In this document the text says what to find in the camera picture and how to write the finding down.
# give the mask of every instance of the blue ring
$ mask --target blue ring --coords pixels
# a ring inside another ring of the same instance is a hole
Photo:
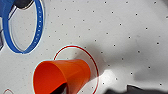
[[[3,14],[2,14],[2,21],[3,21],[3,30],[4,30],[4,36],[5,36],[5,40],[9,46],[9,48],[14,51],[15,53],[22,53],[22,54],[26,54],[31,52],[36,45],[38,44],[41,35],[42,35],[42,30],[43,30],[43,10],[42,10],[42,6],[39,0],[34,0],[35,5],[36,5],[36,10],[37,10],[37,25],[36,25],[36,33],[34,36],[34,39],[32,41],[32,43],[30,44],[30,46],[25,50],[25,51],[21,51],[19,50],[14,43],[12,42],[10,33],[9,33],[9,22],[8,22],[8,17],[9,17],[9,13],[11,10],[11,7],[13,5],[13,3],[9,3],[7,2],[7,0],[3,0],[4,2],[4,8],[3,8]]]

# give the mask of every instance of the red circle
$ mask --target red circle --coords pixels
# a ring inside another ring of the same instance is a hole
[[[87,52],[85,49],[83,49],[82,47],[79,47],[79,46],[74,46],[74,45],[65,46],[65,47],[61,48],[61,50],[59,50],[59,51],[57,52],[57,54],[55,55],[54,60],[56,59],[56,57],[58,56],[58,54],[59,54],[62,50],[66,49],[66,48],[78,48],[78,49],[84,51],[86,54],[88,54],[89,57],[91,58],[91,60],[93,61],[94,65],[95,65],[95,67],[96,67],[96,72],[97,72],[97,85],[96,85],[96,88],[95,88],[95,90],[94,90],[94,92],[93,92],[93,94],[95,94],[95,93],[96,93],[96,90],[97,90],[97,88],[98,88],[98,84],[99,84],[99,71],[98,71],[98,67],[97,67],[97,65],[96,65],[95,60],[93,59],[93,57],[91,56],[91,54],[90,54],[89,52]]]
[[[10,91],[12,94],[14,94],[10,89],[6,89],[3,94],[5,94],[7,91]]]

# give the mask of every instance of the white perforated surface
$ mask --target white perforated surface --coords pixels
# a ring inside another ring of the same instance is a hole
[[[96,94],[107,89],[125,91],[131,84],[168,91],[167,0],[42,0],[45,25],[38,46],[16,54],[4,45],[0,52],[0,93],[34,94],[33,72],[53,60],[66,45],[86,49],[96,60],[100,82]],[[33,4],[15,12],[10,27],[21,49],[31,43],[36,24]],[[59,59],[85,58],[79,50],[65,50]],[[91,94],[96,78],[79,94]]]

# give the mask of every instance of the orange plastic cup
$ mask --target orange plastic cup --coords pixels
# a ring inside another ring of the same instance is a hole
[[[35,94],[50,94],[67,83],[67,94],[76,94],[90,79],[90,68],[81,60],[43,61],[35,69]]]

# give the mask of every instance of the dark gap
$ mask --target dark gap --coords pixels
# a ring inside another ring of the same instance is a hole
[[[56,90],[54,90],[50,94],[62,94],[64,92],[64,90],[65,90],[66,87],[67,87],[67,84],[63,83],[62,85],[60,85]]]

